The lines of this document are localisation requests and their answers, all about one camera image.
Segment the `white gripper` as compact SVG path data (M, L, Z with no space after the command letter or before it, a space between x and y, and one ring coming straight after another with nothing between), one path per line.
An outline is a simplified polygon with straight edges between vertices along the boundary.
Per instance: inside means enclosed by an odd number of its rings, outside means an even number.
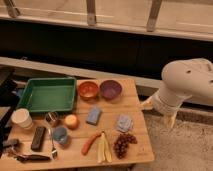
M154 108L159 113L166 115L164 124L167 128L172 129L175 124L176 113L183 102L190 97L190 94L175 92L166 84L162 84L152 97L140 102L140 108L142 110L152 110Z

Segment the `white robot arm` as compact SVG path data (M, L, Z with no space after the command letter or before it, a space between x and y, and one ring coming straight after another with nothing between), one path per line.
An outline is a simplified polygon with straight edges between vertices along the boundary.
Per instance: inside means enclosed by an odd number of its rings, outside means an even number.
M155 109L163 115L164 124L172 128L183 102L193 96L213 105L213 63L204 58L176 60L166 64L162 84L141 103L142 110Z

